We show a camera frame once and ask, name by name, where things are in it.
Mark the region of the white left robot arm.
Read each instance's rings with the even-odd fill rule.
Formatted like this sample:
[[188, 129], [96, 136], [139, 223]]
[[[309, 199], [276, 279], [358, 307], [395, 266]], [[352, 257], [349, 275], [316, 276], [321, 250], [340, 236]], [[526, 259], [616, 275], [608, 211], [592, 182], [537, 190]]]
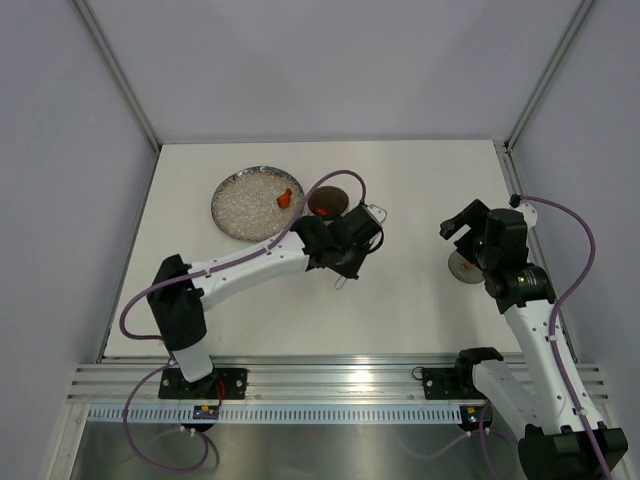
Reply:
[[264, 282], [313, 269], [356, 280], [366, 257], [380, 248], [387, 212], [361, 203], [324, 221], [305, 215], [275, 238], [219, 259], [184, 262], [166, 258], [146, 299], [160, 336], [181, 373], [181, 386], [195, 398], [215, 388], [214, 363], [205, 347], [205, 313]]

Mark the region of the orange chicken drumstick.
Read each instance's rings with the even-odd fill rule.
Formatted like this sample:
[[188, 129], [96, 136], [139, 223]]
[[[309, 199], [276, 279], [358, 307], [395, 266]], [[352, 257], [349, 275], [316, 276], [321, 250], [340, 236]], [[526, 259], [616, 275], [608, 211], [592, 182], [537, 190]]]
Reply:
[[276, 199], [276, 203], [280, 209], [287, 209], [291, 205], [293, 197], [293, 191], [287, 188], [284, 193], [279, 195]]

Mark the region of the grey lid with orange strap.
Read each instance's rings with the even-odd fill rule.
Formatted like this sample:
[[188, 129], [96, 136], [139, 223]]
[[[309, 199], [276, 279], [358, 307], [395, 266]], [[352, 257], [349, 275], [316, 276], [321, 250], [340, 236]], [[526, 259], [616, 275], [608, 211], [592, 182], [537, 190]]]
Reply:
[[449, 256], [448, 268], [451, 274], [464, 284], [477, 285], [484, 282], [482, 271], [457, 251], [453, 251]]

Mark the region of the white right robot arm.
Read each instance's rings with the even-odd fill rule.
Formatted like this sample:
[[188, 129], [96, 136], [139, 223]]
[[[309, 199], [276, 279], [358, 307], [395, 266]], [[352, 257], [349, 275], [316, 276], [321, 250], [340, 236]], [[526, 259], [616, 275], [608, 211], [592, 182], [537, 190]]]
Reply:
[[606, 425], [577, 371], [558, 321], [566, 298], [528, 259], [535, 201], [514, 195], [509, 207], [491, 209], [474, 200], [440, 225], [444, 239], [468, 229], [455, 241], [455, 252], [480, 271], [518, 342], [533, 388], [526, 390], [489, 347], [459, 353], [454, 384], [463, 395], [482, 395], [500, 413], [517, 439], [527, 478], [610, 479], [628, 441], [622, 429]]

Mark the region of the pink handled metal tongs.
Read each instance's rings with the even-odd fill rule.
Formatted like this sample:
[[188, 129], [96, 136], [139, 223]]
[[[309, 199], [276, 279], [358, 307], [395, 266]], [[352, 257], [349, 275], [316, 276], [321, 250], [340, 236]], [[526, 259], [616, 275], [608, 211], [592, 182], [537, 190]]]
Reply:
[[336, 282], [335, 282], [335, 284], [334, 284], [334, 288], [335, 288], [336, 290], [341, 290], [341, 289], [346, 285], [346, 283], [347, 283], [348, 281], [349, 281], [349, 278], [348, 278], [348, 277], [340, 276], [340, 277], [336, 280]]

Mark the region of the grey cylindrical lunch box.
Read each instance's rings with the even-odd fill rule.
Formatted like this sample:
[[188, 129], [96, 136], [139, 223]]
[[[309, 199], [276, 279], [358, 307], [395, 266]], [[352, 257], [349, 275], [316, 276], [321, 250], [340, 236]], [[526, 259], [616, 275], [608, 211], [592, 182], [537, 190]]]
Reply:
[[332, 213], [330, 218], [322, 218], [323, 221], [332, 221], [345, 214], [349, 207], [349, 196], [336, 186], [321, 186], [308, 199], [307, 208], [312, 215], [314, 209], [323, 207]]

